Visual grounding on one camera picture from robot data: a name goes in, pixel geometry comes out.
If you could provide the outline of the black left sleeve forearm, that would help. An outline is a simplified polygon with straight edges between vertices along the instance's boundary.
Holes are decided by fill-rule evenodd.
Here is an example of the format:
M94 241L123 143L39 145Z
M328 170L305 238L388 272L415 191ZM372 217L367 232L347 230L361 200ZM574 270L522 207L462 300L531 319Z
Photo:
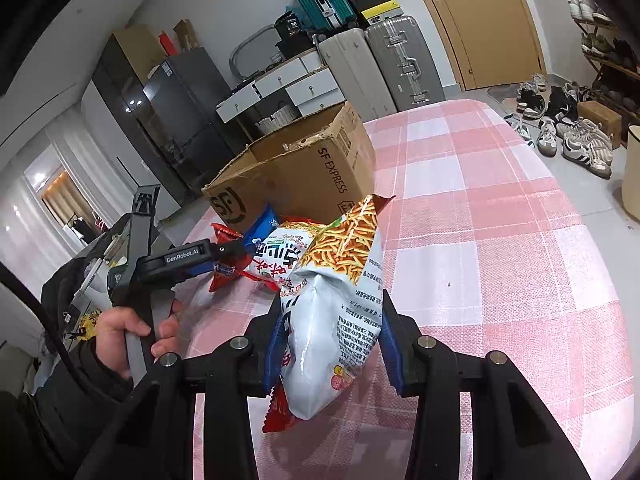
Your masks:
M71 479L132 381L116 372L127 364L125 344L102 350L99 338L83 341L70 352L79 376L95 398L76 385L58 364L34 394L1 393L1 477L3 479Z

